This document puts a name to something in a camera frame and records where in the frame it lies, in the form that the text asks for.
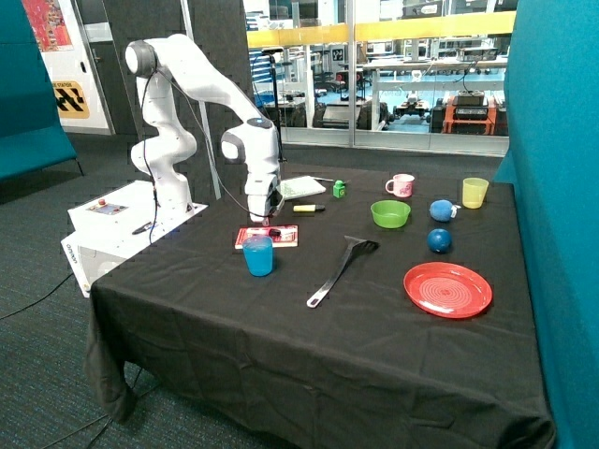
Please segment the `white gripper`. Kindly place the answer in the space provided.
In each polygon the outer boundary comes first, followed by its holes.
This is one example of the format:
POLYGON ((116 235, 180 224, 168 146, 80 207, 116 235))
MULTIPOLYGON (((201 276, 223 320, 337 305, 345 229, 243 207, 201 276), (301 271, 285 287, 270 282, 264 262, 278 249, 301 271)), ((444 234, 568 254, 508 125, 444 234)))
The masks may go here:
POLYGON ((279 191, 278 177, 249 177, 244 192, 250 219, 254 223, 267 223, 269 218, 276 217, 285 204, 279 191))

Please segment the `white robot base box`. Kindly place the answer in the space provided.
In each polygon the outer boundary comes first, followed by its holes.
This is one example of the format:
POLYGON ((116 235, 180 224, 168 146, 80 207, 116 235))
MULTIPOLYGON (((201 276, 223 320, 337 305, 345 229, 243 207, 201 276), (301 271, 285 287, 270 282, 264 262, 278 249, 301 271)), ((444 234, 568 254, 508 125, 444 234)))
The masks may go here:
POLYGON ((155 206, 148 181, 133 181, 70 209, 74 232, 61 244, 81 293, 90 296, 96 280, 205 209, 193 203, 165 213, 155 206))

